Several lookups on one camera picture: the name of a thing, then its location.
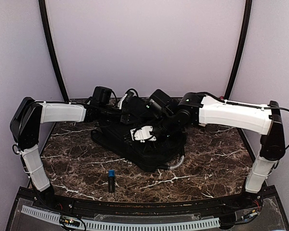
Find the black student backpack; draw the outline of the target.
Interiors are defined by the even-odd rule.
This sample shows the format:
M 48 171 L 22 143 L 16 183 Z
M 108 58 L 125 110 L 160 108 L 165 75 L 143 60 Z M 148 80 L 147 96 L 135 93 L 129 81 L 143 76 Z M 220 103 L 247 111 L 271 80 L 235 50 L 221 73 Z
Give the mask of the black student backpack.
M 111 151 L 122 158 L 125 158 L 136 164 L 145 172 L 155 172 L 156 169 L 169 170 L 167 165 L 175 156 L 179 155 L 180 160 L 184 160 L 184 145 L 186 144 L 186 134 L 184 130 L 177 125 L 172 126 L 169 130 L 163 126 L 166 118 L 152 113 L 144 99 L 133 96 L 131 100 L 123 107 L 140 108 L 141 122 L 136 124 L 125 125 L 120 123 L 118 118 L 101 118 L 96 120 L 99 128 L 91 131 L 91 139 L 98 145 L 108 151 Z M 133 128 L 142 126 L 153 126 L 153 134 L 156 137 L 171 135 L 172 148 L 162 151 L 146 150 L 147 142 L 138 141 L 126 142 L 124 135 Z

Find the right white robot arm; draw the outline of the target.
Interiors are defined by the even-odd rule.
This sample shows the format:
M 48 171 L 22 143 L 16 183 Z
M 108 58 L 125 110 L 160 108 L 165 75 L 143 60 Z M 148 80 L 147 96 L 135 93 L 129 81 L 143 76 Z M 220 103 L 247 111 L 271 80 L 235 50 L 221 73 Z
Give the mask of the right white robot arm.
M 288 145 L 281 117 L 282 107 L 275 101 L 269 104 L 250 104 L 218 98 L 208 92 L 189 92 L 177 102 L 162 90 L 156 90 L 146 101 L 147 109 L 159 120 L 151 125 L 149 139 L 171 135 L 187 125 L 222 125 L 256 132 L 261 135 L 260 151 L 248 174 L 244 192 L 236 205 L 246 209 L 255 200 Z

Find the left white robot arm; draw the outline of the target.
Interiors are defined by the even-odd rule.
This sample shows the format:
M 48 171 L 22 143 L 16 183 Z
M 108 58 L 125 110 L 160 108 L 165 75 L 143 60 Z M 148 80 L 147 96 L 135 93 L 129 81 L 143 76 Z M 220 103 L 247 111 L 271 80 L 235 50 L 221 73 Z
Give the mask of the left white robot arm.
M 33 187 L 41 193 L 39 201 L 48 210 L 58 206 L 58 198 L 46 175 L 39 153 L 39 130 L 45 123 L 55 122 L 93 122 L 101 118 L 118 118 L 125 115 L 123 105 L 128 97 L 137 95 L 135 89 L 129 89 L 117 99 L 115 105 L 109 105 L 112 89 L 98 86 L 93 95 L 84 103 L 36 101 L 25 97 L 10 122 L 10 131 L 15 141 L 12 150 L 19 155 L 25 173 Z

